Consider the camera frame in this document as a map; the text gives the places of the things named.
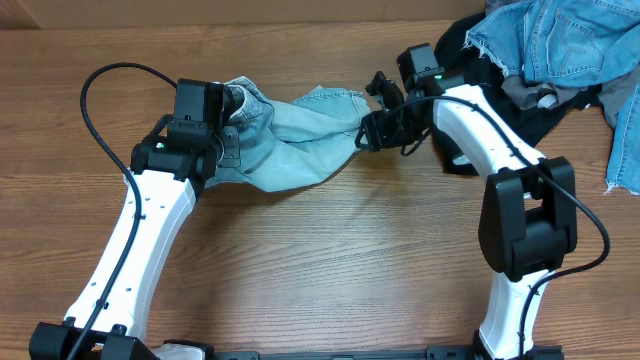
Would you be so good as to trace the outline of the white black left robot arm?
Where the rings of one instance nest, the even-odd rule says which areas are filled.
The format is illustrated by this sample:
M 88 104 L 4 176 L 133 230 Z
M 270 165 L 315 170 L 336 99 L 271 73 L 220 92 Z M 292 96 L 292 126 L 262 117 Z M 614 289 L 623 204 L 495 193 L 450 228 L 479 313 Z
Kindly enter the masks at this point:
M 174 111 L 134 147 L 125 171 L 126 200 L 103 255 L 62 323 L 41 322 L 33 359 L 205 359 L 194 345 L 148 348 L 151 302 L 176 235 L 205 183 L 240 162 L 229 123 L 232 91 L 181 79 Z

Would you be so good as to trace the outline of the blue frayed denim jeans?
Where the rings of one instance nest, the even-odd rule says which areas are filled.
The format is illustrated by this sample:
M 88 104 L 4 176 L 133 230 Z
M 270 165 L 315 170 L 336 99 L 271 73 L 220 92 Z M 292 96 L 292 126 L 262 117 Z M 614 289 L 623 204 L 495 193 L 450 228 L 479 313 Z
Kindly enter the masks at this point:
M 609 188 L 639 192 L 639 0 L 491 1 L 466 33 L 512 92 L 598 85 L 614 130 Z

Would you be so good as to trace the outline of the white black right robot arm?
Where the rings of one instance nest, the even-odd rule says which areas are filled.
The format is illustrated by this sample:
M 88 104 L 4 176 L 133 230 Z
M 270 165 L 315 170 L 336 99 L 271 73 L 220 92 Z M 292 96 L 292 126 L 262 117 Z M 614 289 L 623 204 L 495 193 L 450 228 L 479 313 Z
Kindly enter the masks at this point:
M 461 70 L 445 70 L 429 44 L 397 59 L 404 85 L 382 72 L 367 85 L 381 108 L 363 117 L 355 145 L 409 155 L 436 132 L 462 152 L 485 182 L 478 239 L 493 270 L 486 316 L 468 346 L 430 346 L 428 359 L 561 359 L 559 346 L 539 346 L 533 328 L 544 278 L 577 244 L 569 162 L 548 159 L 522 140 Z

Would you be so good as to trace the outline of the black garment with patterned lining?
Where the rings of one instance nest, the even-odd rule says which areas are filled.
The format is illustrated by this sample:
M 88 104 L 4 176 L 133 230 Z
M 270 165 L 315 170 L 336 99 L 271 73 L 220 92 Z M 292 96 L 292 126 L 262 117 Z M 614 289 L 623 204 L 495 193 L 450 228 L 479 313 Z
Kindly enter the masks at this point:
M 479 86 L 495 112 L 528 145 L 536 146 L 570 111 L 600 104 L 599 85 L 529 86 L 517 75 L 504 77 L 488 56 L 464 45 L 466 32 L 483 19 L 476 14 L 454 22 L 436 44 L 435 57 L 445 69 L 462 71 L 466 83 Z

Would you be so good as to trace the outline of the light blue denim shorts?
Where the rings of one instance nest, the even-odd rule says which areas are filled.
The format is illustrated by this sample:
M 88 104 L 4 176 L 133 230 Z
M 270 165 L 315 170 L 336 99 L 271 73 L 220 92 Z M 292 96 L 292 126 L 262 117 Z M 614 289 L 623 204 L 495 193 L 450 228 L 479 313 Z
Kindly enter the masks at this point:
M 291 102 L 267 98 L 242 76 L 226 83 L 233 95 L 230 124 L 239 130 L 241 164 L 206 182 L 250 184 L 265 192 L 317 185 L 357 151 L 361 120 L 371 113 L 364 94 L 317 86 Z

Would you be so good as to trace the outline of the grey cloth garment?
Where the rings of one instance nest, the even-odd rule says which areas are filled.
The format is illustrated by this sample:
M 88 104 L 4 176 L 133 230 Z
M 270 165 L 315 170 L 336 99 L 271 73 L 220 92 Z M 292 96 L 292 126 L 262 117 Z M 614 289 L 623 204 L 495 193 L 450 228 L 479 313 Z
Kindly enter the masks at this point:
M 636 67 L 627 74 L 601 84 L 601 89 L 596 91 L 596 97 L 603 106 L 605 120 L 612 128 L 617 126 L 617 116 L 638 84 L 639 67 Z M 553 110 L 574 99 L 580 92 L 586 92 L 589 86 L 561 87 L 552 83 L 529 86 L 521 77 L 509 76 L 501 88 L 521 110 L 534 107 Z

